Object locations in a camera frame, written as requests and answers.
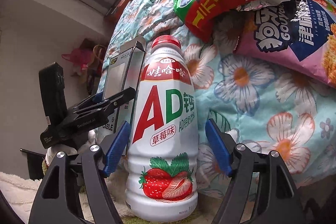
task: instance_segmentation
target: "floral bedsheet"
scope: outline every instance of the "floral bedsheet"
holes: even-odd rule
[[[253,151],[277,150],[298,186],[336,171],[336,90],[286,68],[233,55],[242,25],[243,13],[224,14],[217,19],[213,43],[205,45],[176,17],[173,0],[133,0],[115,28],[98,89],[103,90],[109,60],[123,43],[144,36],[146,61],[156,37],[177,37],[196,90],[198,191],[216,198],[223,197],[229,179],[207,143],[204,127],[209,118]]]

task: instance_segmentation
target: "cream fluffy blanket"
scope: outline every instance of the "cream fluffy blanket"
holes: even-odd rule
[[[127,173],[123,170],[117,170],[115,173],[106,179],[106,185],[110,195],[114,201],[115,207],[119,215],[123,218],[125,224],[135,224],[144,222],[138,218],[134,218],[133,213],[125,205],[125,187]],[[28,223],[29,214],[36,191],[41,181],[24,180],[16,175],[9,175],[0,172],[0,190],[12,206],[17,215]],[[94,222],[91,215],[89,203],[85,194],[80,194],[80,201],[83,209],[83,214],[86,220]],[[204,195],[199,195],[198,211],[199,216],[190,221],[190,224],[208,224],[211,223],[215,216],[221,200],[210,198]],[[253,209],[253,203],[247,203],[242,221],[249,219]]]

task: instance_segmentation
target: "strawberry drink bottle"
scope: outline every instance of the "strawberry drink bottle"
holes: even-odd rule
[[[140,79],[128,149],[127,206],[140,218],[172,222],[197,205],[198,127],[194,87],[180,42],[156,38]]]

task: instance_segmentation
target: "pink snack bag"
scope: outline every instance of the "pink snack bag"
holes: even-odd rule
[[[336,7],[290,0],[253,11],[235,53],[267,60],[336,86]]]

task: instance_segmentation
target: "product box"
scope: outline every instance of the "product box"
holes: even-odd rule
[[[128,87],[132,87],[137,91],[145,48],[145,39],[143,37],[136,37],[120,47],[122,53],[111,58],[104,85],[103,100]],[[131,121],[134,105],[135,100],[133,99],[118,107],[117,110],[109,116],[109,122],[98,128],[98,143],[100,143],[106,135],[116,134],[116,130],[123,121],[129,122],[132,126]]]

